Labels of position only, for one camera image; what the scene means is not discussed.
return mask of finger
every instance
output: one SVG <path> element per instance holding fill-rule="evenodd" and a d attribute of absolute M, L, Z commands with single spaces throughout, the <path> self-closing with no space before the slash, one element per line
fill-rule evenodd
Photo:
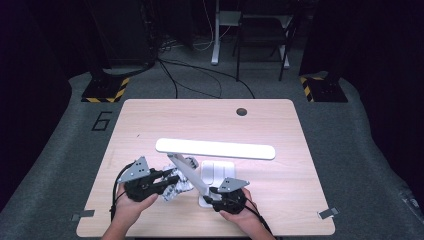
<path fill-rule="evenodd" d="M 221 210 L 221 211 L 219 211 L 219 214 L 221 214 L 221 216 L 223 217 L 223 218 L 225 218 L 225 220 L 228 220 L 229 219 L 229 217 L 230 217 L 230 213 L 228 213 L 228 212 L 226 212 L 226 211 L 224 211 L 224 210 Z"/>
<path fill-rule="evenodd" d="M 119 183 L 118 184 L 118 193 L 117 193 L 117 195 L 119 196 L 123 192 L 125 192 L 124 183 Z"/>
<path fill-rule="evenodd" d="M 158 196 L 159 195 L 155 193 L 155 194 L 150 195 L 148 198 L 144 199 L 143 202 L 142 202 L 143 208 L 148 208 L 148 207 L 152 206 L 152 204 L 158 199 Z"/>
<path fill-rule="evenodd" d="M 243 191 L 246 198 L 248 198 L 250 201 L 252 201 L 252 196 L 250 195 L 250 191 L 247 190 L 246 188 L 242 188 L 241 190 Z"/>

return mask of metal bracket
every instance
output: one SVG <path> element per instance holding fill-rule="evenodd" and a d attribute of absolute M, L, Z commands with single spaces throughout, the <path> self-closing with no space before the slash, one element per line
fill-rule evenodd
<path fill-rule="evenodd" d="M 127 171 L 124 172 L 124 174 L 122 174 L 122 176 L 118 179 L 118 183 L 129 182 L 134 179 L 145 177 L 149 174 L 150 169 L 147 165 L 146 158 L 141 156 L 129 169 L 127 169 Z"/>
<path fill-rule="evenodd" d="M 249 181 L 235 179 L 235 178 L 225 178 L 224 181 L 222 181 L 221 186 L 219 186 L 218 192 L 219 193 L 233 192 L 249 184 L 250 184 Z"/>

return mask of yellow and black hazard tape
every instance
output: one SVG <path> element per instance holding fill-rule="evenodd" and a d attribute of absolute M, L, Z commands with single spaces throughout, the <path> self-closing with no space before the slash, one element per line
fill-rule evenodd
<path fill-rule="evenodd" d="M 324 80 L 321 77 L 314 77 L 315 80 Z M 314 102 L 314 97 L 312 96 L 311 89 L 308 85 L 308 79 L 306 77 L 300 77 L 300 82 L 302 83 L 303 90 L 305 91 L 306 98 L 308 99 L 308 102 Z"/>
<path fill-rule="evenodd" d="M 82 98 L 81 102 L 92 102 L 92 103 L 99 103 L 99 102 L 119 102 L 122 95 L 124 95 L 125 88 L 128 85 L 128 82 L 130 81 L 129 78 L 126 78 L 122 81 L 121 86 L 119 87 L 118 92 L 116 93 L 115 97 L 113 98 Z"/>

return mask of white bar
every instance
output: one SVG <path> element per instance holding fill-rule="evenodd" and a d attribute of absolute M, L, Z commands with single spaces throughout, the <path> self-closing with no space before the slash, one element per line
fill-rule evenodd
<path fill-rule="evenodd" d="M 156 151 L 189 155 L 273 160 L 275 149 L 269 145 L 161 138 Z"/>

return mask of black curtain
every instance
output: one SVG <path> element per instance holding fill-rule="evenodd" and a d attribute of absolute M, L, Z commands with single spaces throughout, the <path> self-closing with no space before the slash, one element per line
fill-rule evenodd
<path fill-rule="evenodd" d="M 42 152 L 71 97 L 59 52 L 29 6 L 23 0 L 0 2 L 0 209 Z"/>
<path fill-rule="evenodd" d="M 332 69 L 356 16 L 369 2 L 319 2 L 300 75 Z M 358 90 L 376 145 L 424 206 L 424 3 L 374 3 L 342 77 Z"/>

